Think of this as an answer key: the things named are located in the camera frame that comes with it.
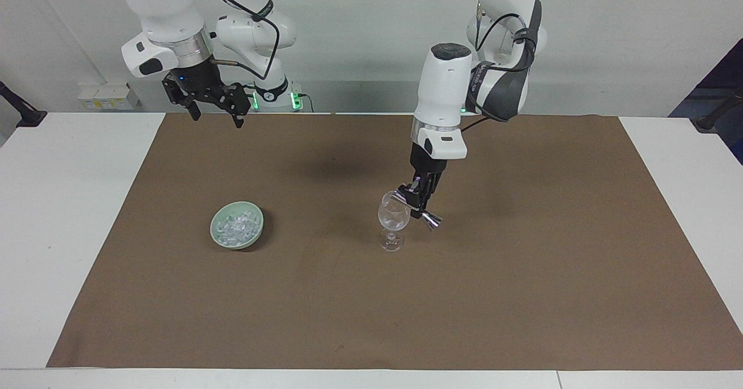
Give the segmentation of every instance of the light green bowl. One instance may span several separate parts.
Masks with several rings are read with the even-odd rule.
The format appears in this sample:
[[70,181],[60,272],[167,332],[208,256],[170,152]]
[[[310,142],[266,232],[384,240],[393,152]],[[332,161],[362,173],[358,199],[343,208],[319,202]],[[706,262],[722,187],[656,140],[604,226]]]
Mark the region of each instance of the light green bowl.
[[[237,215],[242,214],[255,214],[258,216],[258,220],[260,222],[258,233],[256,233],[244,243],[238,243],[232,247],[223,246],[219,243],[219,241],[217,241],[217,236],[219,236],[219,233],[217,232],[217,224],[223,221],[229,215],[236,217]],[[260,238],[261,233],[263,232],[263,212],[261,211],[260,207],[255,206],[255,204],[252,204],[249,201],[236,201],[234,203],[228,204],[227,206],[216,212],[216,214],[212,218],[212,225],[210,226],[209,230],[215,243],[231,250],[241,250],[250,247],[253,243],[255,243],[255,241],[258,240],[258,238]]]

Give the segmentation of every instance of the green light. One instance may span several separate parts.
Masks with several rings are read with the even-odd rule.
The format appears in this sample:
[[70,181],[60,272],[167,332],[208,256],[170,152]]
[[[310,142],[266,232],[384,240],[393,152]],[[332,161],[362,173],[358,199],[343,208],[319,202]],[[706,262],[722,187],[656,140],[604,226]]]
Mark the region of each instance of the green light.
[[300,99],[294,92],[291,93],[291,105],[294,110],[302,108],[302,99]]

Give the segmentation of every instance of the wine glass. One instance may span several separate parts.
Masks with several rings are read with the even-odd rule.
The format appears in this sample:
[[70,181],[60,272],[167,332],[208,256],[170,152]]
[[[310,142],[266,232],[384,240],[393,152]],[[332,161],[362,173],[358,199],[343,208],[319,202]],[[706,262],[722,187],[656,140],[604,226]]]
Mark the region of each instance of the wine glass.
[[403,248],[405,237],[401,229],[410,222],[410,207],[392,198],[395,191],[385,193],[377,217],[384,229],[377,235],[380,247],[394,253]]

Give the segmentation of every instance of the white table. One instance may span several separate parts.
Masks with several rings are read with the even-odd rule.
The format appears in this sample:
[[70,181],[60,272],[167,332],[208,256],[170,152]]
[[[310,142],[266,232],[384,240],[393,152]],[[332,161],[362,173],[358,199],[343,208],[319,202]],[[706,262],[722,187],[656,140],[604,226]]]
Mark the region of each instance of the white table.
[[[0,148],[0,387],[743,387],[743,370],[45,370],[163,117],[49,114]],[[743,167],[686,120],[621,121],[743,329]]]

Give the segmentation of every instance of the ice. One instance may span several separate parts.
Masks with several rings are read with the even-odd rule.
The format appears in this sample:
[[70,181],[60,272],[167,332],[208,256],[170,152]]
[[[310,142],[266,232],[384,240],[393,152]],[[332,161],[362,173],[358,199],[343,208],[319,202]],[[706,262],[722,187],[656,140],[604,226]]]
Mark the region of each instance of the ice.
[[217,223],[215,230],[217,242],[222,246],[234,247],[244,244],[260,230],[260,219],[257,214],[228,215]]

